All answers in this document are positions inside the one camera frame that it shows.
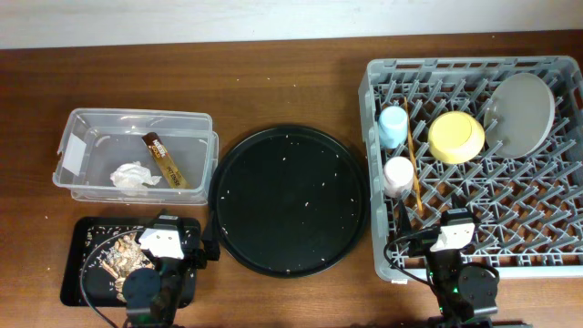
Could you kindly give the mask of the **gold snack wrapper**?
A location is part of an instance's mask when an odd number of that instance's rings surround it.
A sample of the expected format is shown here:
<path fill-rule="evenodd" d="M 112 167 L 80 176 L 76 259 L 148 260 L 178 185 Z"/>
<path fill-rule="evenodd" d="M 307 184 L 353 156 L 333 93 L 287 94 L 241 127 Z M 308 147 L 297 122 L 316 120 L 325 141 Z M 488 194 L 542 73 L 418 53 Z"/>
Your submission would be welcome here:
<path fill-rule="evenodd" d="M 142 137 L 142 140 L 148 147 L 150 154 L 169 186 L 173 189 L 189 189 L 189 183 L 179 171 L 179 168 L 170 156 L 168 149 L 162 143 L 159 135 L 155 132 L 149 132 Z"/>

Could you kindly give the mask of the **yellow bowl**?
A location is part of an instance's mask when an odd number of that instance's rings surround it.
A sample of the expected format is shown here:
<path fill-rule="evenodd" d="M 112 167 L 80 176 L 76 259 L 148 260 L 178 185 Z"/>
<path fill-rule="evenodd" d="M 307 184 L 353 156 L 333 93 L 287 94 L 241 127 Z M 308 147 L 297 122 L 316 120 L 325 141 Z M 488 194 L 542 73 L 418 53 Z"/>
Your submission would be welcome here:
<path fill-rule="evenodd" d="M 476 157 L 485 144 L 482 125 L 465 112 L 440 115 L 429 128 L 429 150 L 446 164 L 462 164 Z"/>

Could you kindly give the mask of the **white napkin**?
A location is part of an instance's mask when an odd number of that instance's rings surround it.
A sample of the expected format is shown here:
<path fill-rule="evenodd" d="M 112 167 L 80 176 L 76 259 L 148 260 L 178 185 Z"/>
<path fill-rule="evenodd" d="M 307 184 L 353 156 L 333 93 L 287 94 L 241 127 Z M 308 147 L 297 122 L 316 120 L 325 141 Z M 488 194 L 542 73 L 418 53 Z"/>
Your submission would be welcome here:
<path fill-rule="evenodd" d="M 119 166 L 110 174 L 110 180 L 117 188 L 147 189 L 160 183 L 161 176 L 155 176 L 150 169 L 143 167 L 139 161 Z"/>

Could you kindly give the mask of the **pink cup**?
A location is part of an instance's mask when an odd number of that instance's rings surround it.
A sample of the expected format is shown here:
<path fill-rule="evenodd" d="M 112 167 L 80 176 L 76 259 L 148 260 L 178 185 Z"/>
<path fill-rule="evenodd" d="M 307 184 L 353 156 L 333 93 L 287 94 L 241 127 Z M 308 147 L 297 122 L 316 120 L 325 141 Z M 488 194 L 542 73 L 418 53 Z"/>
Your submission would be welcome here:
<path fill-rule="evenodd" d="M 399 198 L 413 187 L 414 166 L 405 157 L 392 157 L 385 164 L 384 194 L 389 198 Z"/>

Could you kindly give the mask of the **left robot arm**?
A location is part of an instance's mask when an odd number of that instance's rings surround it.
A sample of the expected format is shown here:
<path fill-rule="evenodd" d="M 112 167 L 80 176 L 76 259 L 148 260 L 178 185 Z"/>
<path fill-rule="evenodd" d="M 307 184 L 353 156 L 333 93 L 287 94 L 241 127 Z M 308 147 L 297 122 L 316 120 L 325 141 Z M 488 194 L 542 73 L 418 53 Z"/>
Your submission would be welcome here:
<path fill-rule="evenodd" d="M 162 211 L 138 235 L 151 268 L 134 270 L 123 283 L 126 327 L 172 327 L 188 278 L 220 258 L 220 246 L 208 222 Z"/>

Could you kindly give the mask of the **round black serving tray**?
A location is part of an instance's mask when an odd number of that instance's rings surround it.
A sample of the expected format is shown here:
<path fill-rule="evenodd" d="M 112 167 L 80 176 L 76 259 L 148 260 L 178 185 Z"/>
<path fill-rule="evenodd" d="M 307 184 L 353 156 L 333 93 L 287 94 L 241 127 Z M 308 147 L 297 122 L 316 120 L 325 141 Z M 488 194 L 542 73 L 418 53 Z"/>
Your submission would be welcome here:
<path fill-rule="evenodd" d="M 233 146 L 210 184 L 214 237 L 241 265 L 288 279 L 323 272 L 362 238 L 368 178 L 336 138 L 301 125 L 258 131 Z"/>

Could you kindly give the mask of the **black rectangular tray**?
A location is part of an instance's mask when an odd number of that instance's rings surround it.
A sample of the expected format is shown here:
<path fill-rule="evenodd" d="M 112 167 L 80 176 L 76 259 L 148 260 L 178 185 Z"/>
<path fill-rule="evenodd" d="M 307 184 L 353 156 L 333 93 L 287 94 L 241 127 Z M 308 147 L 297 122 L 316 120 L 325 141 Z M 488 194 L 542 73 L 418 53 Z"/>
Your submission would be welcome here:
<path fill-rule="evenodd" d="M 84 274 L 84 263 L 91 252 L 100 243 L 112 237 L 115 231 L 132 231 L 149 223 L 148 218 L 114 218 L 114 217 L 84 217 L 75 225 L 70 250 L 66 262 L 64 279 L 60 291 L 60 300 L 66 306 L 82 306 L 84 301 L 79 287 L 79 277 Z M 106 289 L 106 274 L 102 271 L 91 271 L 88 274 L 89 285 L 87 295 L 97 307 L 123 307 L 113 292 Z"/>

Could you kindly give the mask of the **clear plastic bin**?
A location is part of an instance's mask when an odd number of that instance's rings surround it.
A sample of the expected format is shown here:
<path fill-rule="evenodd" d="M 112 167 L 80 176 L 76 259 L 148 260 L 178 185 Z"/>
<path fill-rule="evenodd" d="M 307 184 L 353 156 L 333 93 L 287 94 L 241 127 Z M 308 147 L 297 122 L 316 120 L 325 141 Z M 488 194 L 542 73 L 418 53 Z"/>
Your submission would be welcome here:
<path fill-rule="evenodd" d="M 158 134 L 190 187 L 173 189 L 165 179 L 142 189 L 118 188 L 110 176 L 120 166 L 139 164 L 162 173 L 142 137 Z M 77 108 L 66 122 L 53 183 L 74 200 L 202 206 L 218 164 L 219 137 L 206 113 L 125 108 Z"/>

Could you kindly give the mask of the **grey plate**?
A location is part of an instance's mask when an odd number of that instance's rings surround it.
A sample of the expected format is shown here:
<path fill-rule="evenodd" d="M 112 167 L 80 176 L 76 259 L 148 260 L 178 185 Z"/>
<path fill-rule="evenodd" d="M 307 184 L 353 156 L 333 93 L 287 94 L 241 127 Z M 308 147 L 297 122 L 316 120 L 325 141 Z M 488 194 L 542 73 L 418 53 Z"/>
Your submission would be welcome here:
<path fill-rule="evenodd" d="M 486 142 L 498 157 L 517 159 L 547 138 L 555 117 L 555 99 L 547 84 L 531 73 L 505 79 L 486 109 Z"/>

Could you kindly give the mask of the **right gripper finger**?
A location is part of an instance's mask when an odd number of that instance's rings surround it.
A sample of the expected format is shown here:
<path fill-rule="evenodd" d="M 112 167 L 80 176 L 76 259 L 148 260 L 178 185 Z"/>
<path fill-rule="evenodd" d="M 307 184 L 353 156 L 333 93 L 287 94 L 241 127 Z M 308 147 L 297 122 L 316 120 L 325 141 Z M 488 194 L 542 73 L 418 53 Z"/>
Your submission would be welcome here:
<path fill-rule="evenodd" d="M 467 203 L 457 194 L 451 196 L 451 214 L 473 214 Z"/>
<path fill-rule="evenodd" d="M 413 233 L 408 210 L 403 200 L 398 201 L 398 235 L 400 237 L 408 236 Z"/>

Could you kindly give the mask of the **food scraps and rice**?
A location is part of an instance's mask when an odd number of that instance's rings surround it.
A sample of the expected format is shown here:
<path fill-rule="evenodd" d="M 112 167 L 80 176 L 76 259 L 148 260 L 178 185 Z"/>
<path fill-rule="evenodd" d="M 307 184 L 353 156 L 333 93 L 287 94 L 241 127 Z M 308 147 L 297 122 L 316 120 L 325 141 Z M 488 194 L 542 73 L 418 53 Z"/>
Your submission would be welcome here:
<path fill-rule="evenodd" d="M 154 269 L 153 262 L 140 249 L 137 235 L 138 231 L 115 231 L 111 241 L 94 248 L 97 253 L 87 257 L 85 269 L 81 270 L 84 274 L 81 282 L 85 284 L 86 292 L 89 285 L 88 274 L 91 271 L 102 271 L 107 276 L 106 289 L 113 292 L 118 301 L 127 302 L 122 290 L 128 276 L 139 269 Z"/>

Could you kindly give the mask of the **blue cup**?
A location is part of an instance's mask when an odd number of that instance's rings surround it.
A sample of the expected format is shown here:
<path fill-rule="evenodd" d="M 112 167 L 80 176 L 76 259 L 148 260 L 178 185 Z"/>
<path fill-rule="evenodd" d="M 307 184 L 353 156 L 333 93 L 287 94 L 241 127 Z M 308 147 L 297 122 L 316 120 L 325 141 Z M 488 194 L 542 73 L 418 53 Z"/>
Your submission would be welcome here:
<path fill-rule="evenodd" d="M 407 114 L 403 108 L 385 108 L 378 119 L 379 140 L 385 149 L 396 149 L 407 139 Z"/>

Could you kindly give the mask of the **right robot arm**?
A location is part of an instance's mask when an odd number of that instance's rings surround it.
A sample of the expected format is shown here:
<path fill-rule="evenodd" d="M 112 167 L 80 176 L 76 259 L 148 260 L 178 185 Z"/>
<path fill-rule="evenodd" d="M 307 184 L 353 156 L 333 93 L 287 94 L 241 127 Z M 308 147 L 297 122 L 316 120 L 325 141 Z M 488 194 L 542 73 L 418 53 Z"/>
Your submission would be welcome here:
<path fill-rule="evenodd" d="M 491 316 L 497 313 L 499 272 L 480 262 L 463 262 L 462 250 L 472 241 L 479 219 L 456 195 L 451 202 L 439 224 L 415 231 L 406 206 L 399 201 L 397 235 L 385 245 L 384 256 L 398 269 L 388 251 L 394 244 L 406 243 L 409 257 L 425 259 L 423 284 L 440 309 L 440 315 L 428 319 L 425 327 L 491 327 Z"/>

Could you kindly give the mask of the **grey dishwasher rack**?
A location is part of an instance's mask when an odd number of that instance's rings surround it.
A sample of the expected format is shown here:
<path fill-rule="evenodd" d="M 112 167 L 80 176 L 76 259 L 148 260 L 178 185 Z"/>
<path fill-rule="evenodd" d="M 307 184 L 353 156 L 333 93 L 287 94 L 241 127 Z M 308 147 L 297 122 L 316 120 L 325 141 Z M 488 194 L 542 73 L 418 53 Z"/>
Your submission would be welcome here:
<path fill-rule="evenodd" d="M 434 159 L 427 135 L 442 114 L 462 111 L 482 119 L 492 94 L 519 73 L 540 77 L 556 106 L 549 135 L 531 154 L 504 159 L 484 146 L 474 159 L 447 165 Z M 411 224 L 436 224 L 451 196 L 466 201 L 480 219 L 464 261 L 496 267 L 505 278 L 578 277 L 582 273 L 582 72 L 569 56 L 391 58 L 369 62 L 358 90 L 363 142 L 371 182 L 373 261 L 388 282 L 424 277 L 425 265 L 403 246 L 385 245 L 397 231 L 397 202 L 384 194 L 384 163 L 409 158 L 407 139 L 396 149 L 379 140 L 378 119 L 408 100 L 424 214 L 413 190 L 403 195 Z"/>

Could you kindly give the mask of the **wooden chopstick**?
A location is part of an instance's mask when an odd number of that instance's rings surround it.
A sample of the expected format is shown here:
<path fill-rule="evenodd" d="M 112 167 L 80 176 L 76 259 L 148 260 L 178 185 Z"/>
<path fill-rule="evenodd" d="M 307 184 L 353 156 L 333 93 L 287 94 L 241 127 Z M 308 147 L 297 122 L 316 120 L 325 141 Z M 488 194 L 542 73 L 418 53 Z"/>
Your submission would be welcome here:
<path fill-rule="evenodd" d="M 414 194 L 415 194 L 417 213 L 421 217 L 424 214 L 424 209 L 423 209 L 423 203 L 422 203 L 421 195 L 420 195 L 421 191 L 420 191 L 419 180 L 418 180 L 418 176 L 417 176 L 417 167 L 416 167 L 416 160 L 415 160 L 415 155 L 414 155 L 413 135 L 412 135 L 412 130 L 411 130 L 407 97 L 404 97 L 404 111 L 406 114 L 406 121 L 407 121 L 407 147 L 408 147 L 408 152 L 409 152 L 409 159 L 410 159 L 410 161 L 413 165 L 413 168 L 414 168 L 413 190 L 414 190 Z"/>

